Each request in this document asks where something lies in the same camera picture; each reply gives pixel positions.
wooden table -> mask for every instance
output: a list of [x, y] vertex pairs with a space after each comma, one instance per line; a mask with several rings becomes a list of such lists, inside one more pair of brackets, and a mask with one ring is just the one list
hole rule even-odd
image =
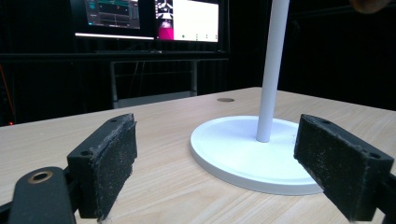
[[[45, 166], [66, 167], [66, 155], [103, 122], [134, 113], [138, 158], [110, 223], [348, 223], [322, 193], [280, 196], [241, 189], [192, 158], [190, 136], [197, 126], [220, 117], [256, 116], [260, 95], [261, 88], [251, 88], [2, 127], [0, 204], [12, 200], [20, 177]], [[275, 118], [298, 122], [303, 113], [328, 119], [396, 157], [394, 111], [278, 92]], [[396, 174], [395, 166], [391, 172]], [[382, 217], [377, 210], [374, 223]]]

small round hole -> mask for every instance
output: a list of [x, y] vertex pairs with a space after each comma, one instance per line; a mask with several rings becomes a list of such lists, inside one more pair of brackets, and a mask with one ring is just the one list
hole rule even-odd
[[232, 99], [232, 98], [219, 98], [218, 101], [225, 102], [225, 103], [230, 103], [230, 102], [234, 102], [235, 99]]
[[375, 159], [380, 159], [381, 158], [378, 154], [375, 154], [373, 152], [370, 153], [370, 156], [375, 158]]
[[44, 182], [52, 177], [53, 173], [51, 171], [42, 171], [37, 174], [32, 175], [28, 182], [31, 184], [38, 184]]
[[91, 151], [82, 151], [80, 154], [81, 154], [81, 156], [91, 156], [91, 155], [93, 155], [93, 153]]

monitor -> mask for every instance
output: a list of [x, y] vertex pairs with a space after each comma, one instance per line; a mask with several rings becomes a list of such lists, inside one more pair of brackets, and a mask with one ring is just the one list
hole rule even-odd
[[150, 0], [71, 0], [76, 37], [154, 39]]
[[219, 42], [218, 0], [154, 0], [156, 39]]

desk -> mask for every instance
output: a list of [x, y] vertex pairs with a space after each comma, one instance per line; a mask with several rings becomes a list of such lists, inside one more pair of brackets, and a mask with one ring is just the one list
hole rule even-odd
[[[20, 177], [45, 166], [66, 167], [66, 155], [103, 122], [134, 113], [138, 157], [110, 212], [111, 223], [347, 224], [322, 193], [280, 196], [241, 189], [194, 161], [190, 136], [197, 126], [220, 117], [258, 115], [260, 96], [261, 88], [250, 88], [0, 128], [0, 204], [12, 199]], [[277, 93], [275, 118], [298, 122], [302, 113], [328, 119], [396, 157], [396, 112]], [[382, 217], [377, 210], [374, 223]], [[78, 223], [96, 221], [78, 218]]]

white pole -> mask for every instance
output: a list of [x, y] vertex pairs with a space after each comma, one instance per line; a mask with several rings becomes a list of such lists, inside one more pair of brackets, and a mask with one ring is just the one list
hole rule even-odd
[[290, 0], [273, 0], [272, 2], [264, 77], [262, 79], [262, 104], [256, 136], [259, 142], [264, 143], [270, 141], [289, 2]]

